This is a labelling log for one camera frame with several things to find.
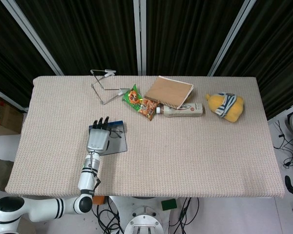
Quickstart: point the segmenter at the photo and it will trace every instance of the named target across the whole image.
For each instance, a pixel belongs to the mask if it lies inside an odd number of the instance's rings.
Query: stuffed toy
[[[211,111],[232,123],[236,122],[243,112],[243,98],[235,94],[206,94],[205,98]]]

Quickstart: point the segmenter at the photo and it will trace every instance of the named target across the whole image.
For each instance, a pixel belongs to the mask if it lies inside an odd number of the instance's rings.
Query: brown notebook cover
[[[192,90],[193,84],[158,76],[145,98],[179,109]]]

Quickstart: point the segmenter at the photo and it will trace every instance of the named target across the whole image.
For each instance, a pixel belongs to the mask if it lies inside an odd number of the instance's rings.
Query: black curtain
[[[148,0],[147,74],[206,76],[243,0]]]
[[[54,73],[0,2],[0,91],[26,107],[32,80],[42,75]]]
[[[293,0],[258,0],[215,76],[257,77],[267,119],[293,105]]]
[[[137,75],[132,0],[16,0],[65,75]]]

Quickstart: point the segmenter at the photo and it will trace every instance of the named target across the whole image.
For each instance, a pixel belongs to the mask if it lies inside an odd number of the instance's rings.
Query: table
[[[97,195],[170,197],[271,197],[284,195],[268,124],[255,78],[169,77],[193,83],[190,102],[202,117],[157,115],[152,121],[116,99],[101,105],[93,76],[34,80],[21,141],[6,191],[17,195],[78,195],[88,126],[110,116],[123,120],[128,151],[104,156]],[[114,76],[105,88],[137,84],[144,94],[156,77]],[[115,95],[95,87],[103,100]],[[207,108],[206,93],[229,92],[245,100],[236,123]]]

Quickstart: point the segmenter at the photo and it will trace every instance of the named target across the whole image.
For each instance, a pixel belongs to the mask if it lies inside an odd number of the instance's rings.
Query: robotic arm
[[[0,199],[0,234],[17,234],[16,230],[23,214],[33,222],[61,218],[64,214],[85,214],[91,210],[94,190],[99,185],[97,172],[100,154],[107,150],[109,134],[108,117],[94,121],[87,143],[88,154],[78,183],[79,197],[70,199],[32,200],[18,196]]]

